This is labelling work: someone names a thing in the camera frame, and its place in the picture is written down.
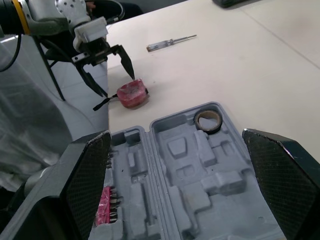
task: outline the roll of tape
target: roll of tape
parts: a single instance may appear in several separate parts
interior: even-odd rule
[[[214,127],[207,128],[205,126],[202,126],[199,122],[200,118],[204,119],[215,119],[217,121],[216,125]],[[214,110],[201,110],[195,114],[194,117],[194,123],[196,126],[196,129],[202,130],[207,134],[215,134],[220,131],[222,126],[222,115]]]

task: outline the floor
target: floor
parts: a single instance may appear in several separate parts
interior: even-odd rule
[[[14,52],[17,39],[2,39],[1,41],[9,51]],[[17,61],[60,109],[73,140],[108,129],[108,106],[105,105],[99,111],[93,111],[93,107],[104,98],[87,87],[73,65],[58,62],[52,68],[66,99],[62,101],[31,37],[22,37]],[[91,72],[96,82],[104,90],[108,90],[106,63],[94,68],[87,67],[86,70]]]

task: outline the yellow ring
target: yellow ring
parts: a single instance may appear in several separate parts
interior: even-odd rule
[[[22,10],[22,8],[20,6],[20,3],[18,2],[18,0],[12,0],[12,2],[14,4],[16,12],[18,13],[18,16],[20,18],[20,22],[21,22],[24,34],[29,35],[30,34],[30,29],[29,29],[29,26],[28,26],[28,23],[27,23],[27,19],[26,19],[25,15],[24,15],[24,11]]]

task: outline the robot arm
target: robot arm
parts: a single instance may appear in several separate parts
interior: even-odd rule
[[[91,21],[84,0],[0,0],[0,37],[6,34],[50,36],[69,30],[73,47],[104,38],[107,22]]]
[[[97,94],[103,94],[84,65],[95,66],[119,54],[121,64],[134,80],[132,62],[121,45],[106,42],[107,21],[87,15],[85,0],[0,0],[0,38],[4,35],[50,36],[69,30],[79,55],[72,58],[84,82]]]

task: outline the tool case compartment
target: tool case compartment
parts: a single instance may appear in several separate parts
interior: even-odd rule
[[[213,110],[222,126],[197,130],[195,115]],[[93,226],[91,240],[280,240],[247,148],[215,102],[112,135],[104,186],[120,200],[117,220]]]

